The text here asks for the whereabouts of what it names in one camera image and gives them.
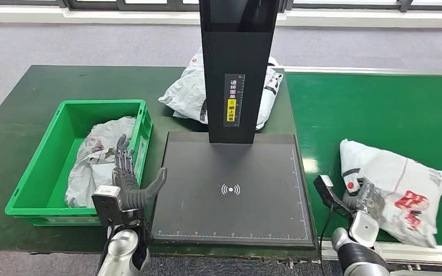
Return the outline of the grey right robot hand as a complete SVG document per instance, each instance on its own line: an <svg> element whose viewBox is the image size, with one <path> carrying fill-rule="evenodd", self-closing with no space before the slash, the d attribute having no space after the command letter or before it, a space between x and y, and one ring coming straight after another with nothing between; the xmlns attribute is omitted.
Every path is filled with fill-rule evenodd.
<svg viewBox="0 0 442 276"><path fill-rule="evenodd" d="M380 188L376 187L367 178L358 178L360 189L356 194L345 192L343 203L350 210L360 210L368 213L373 219L379 221L384 209L384 198Z"/></svg>

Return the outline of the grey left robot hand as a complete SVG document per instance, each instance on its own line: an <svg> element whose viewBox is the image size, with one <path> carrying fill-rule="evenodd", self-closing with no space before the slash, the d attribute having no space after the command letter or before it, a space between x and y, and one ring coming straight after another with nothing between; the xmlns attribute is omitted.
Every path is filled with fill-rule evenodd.
<svg viewBox="0 0 442 276"><path fill-rule="evenodd" d="M124 209L145 209L154 203L157 195L167 180L167 169L161 167L156 178L147 188L141 189L137 182L132 151L128 150L129 141L126 134L122 134L115 148L115 167L112 170L112 183L120 188L120 200Z"/></svg>

